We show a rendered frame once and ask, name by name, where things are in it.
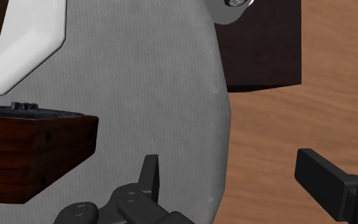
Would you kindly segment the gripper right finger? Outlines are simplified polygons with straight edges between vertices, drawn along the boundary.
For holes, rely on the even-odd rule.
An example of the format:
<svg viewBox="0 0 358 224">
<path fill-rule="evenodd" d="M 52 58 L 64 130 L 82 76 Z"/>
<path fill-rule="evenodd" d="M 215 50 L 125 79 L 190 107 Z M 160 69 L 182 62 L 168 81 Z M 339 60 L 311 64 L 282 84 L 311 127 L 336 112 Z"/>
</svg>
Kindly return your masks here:
<svg viewBox="0 0 358 224">
<path fill-rule="evenodd" d="M 294 177 L 332 219 L 358 224 L 358 175 L 346 173 L 311 148 L 300 148 Z"/>
</svg>

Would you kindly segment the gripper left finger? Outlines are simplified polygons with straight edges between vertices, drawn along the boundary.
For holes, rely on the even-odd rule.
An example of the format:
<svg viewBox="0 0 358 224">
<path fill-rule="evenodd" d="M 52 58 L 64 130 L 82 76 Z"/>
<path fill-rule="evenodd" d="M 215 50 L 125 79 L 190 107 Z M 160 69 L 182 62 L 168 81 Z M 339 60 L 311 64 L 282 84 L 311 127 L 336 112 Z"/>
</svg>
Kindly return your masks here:
<svg viewBox="0 0 358 224">
<path fill-rule="evenodd" d="M 53 224 L 195 224 L 180 212 L 168 212 L 158 205 L 160 187 L 158 155 L 146 155 L 139 180 L 117 187 L 107 204 L 71 204 Z"/>
</svg>

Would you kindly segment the dark wooden box with knobs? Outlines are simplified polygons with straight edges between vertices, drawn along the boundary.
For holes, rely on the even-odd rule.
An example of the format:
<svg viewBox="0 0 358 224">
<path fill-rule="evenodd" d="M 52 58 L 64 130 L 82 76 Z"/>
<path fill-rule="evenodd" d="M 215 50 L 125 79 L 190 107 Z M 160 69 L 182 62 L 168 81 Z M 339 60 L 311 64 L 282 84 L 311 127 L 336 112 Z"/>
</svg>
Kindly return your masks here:
<svg viewBox="0 0 358 224">
<path fill-rule="evenodd" d="M 0 106 L 0 203 L 25 204 L 95 153 L 99 118 L 39 108 Z"/>
</svg>

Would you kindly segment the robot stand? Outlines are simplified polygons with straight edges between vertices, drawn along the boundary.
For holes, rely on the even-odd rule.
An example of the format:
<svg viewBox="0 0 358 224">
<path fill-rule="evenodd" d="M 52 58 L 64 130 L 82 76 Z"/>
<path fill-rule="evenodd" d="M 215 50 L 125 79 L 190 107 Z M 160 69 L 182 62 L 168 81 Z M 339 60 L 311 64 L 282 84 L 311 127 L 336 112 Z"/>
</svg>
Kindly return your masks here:
<svg viewBox="0 0 358 224">
<path fill-rule="evenodd" d="M 301 0 L 255 0 L 215 30 L 230 93 L 301 84 Z"/>
</svg>

